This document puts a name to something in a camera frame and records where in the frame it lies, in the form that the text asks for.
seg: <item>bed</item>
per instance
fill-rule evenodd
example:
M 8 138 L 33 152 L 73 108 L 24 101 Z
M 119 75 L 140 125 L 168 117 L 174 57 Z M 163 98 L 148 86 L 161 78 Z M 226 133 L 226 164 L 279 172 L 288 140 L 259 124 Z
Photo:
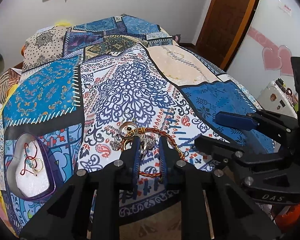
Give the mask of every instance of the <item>bed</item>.
M 61 184 L 78 169 L 92 172 L 117 160 L 118 128 L 131 120 L 166 132 L 187 162 L 212 171 L 223 164 L 195 149 L 201 134 L 260 154 L 273 152 L 274 141 L 265 135 L 214 122 L 219 111 L 247 114 L 260 108 L 241 84 L 178 46 L 159 25 L 123 14 L 43 29 L 25 42 L 20 82 L 0 117 L 0 200 L 11 230 L 18 235 L 46 201 L 26 201 L 7 182 L 24 133 L 49 149 L 48 162 Z M 180 238 L 178 191 L 166 191 L 159 177 L 149 177 L 160 172 L 158 135 L 149 135 L 155 145 L 141 162 L 144 176 L 133 192 L 120 193 L 121 239 Z M 94 212 L 92 203 L 91 219 Z

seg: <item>silver bolt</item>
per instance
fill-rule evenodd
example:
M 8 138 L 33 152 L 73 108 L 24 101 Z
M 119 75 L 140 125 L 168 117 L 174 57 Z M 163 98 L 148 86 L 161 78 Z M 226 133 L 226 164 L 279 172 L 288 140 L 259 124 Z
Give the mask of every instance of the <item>silver bolt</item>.
M 113 164 L 114 166 L 120 167 L 121 165 L 123 165 L 123 160 L 115 160 Z
M 214 170 L 213 174 L 216 175 L 217 177 L 221 177 L 221 176 L 223 176 L 223 171 L 222 170 Z
M 84 176 L 84 175 L 86 175 L 86 170 L 84 170 L 84 169 L 80 169 L 80 170 L 77 170 L 77 175 L 79 176 L 79 177 L 82 177 L 82 176 Z
M 242 151 L 236 151 L 235 156 L 237 156 L 238 158 L 241 158 L 243 156 L 243 152 Z
M 253 177 L 250 177 L 250 176 L 246 177 L 244 179 L 244 182 L 245 182 L 246 185 L 251 186 L 253 184 Z
M 179 166 L 179 167 L 183 167 L 183 166 L 186 166 L 186 162 L 185 161 L 183 161 L 183 160 L 178 160 L 177 162 L 176 162 L 176 164 Z

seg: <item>white wall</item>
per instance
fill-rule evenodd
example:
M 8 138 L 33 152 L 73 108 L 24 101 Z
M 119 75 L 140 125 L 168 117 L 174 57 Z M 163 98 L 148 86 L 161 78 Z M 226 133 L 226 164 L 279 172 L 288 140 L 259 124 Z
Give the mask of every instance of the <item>white wall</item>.
M 181 42 L 191 43 L 206 0 L 3 0 L 0 53 L 5 69 L 20 63 L 26 38 L 67 20 L 73 25 L 126 13 L 159 24 Z
M 295 0 L 281 0 L 291 8 L 291 16 L 279 8 L 279 0 L 260 0 L 251 26 L 275 45 L 287 46 L 292 56 L 300 57 L 300 7 Z M 293 92 L 292 76 L 280 70 L 265 70 L 263 46 L 246 36 L 227 73 L 244 85 L 257 98 L 270 81 L 281 78 Z
M 199 24 L 197 26 L 197 30 L 195 31 L 194 38 L 192 40 L 192 44 L 194 44 L 194 45 L 197 43 L 199 34 L 201 32 L 201 29 L 202 29 L 202 25 L 204 23 L 204 20 L 206 18 L 206 15 L 207 15 L 207 12 L 208 12 L 208 9 L 209 9 L 209 6 L 210 6 L 210 3 L 211 3 L 211 0 L 206 0 L 205 3 L 204 3 L 203 10 L 202 10 L 202 13 L 201 13 L 201 17 L 200 17 L 200 20 L 199 20 Z

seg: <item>brown wooden door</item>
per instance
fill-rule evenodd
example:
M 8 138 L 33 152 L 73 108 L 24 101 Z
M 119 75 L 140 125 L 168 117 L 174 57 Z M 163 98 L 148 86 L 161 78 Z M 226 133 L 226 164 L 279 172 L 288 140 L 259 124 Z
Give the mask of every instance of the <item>brown wooden door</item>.
M 211 0 L 196 50 L 224 69 L 243 35 L 255 0 Z

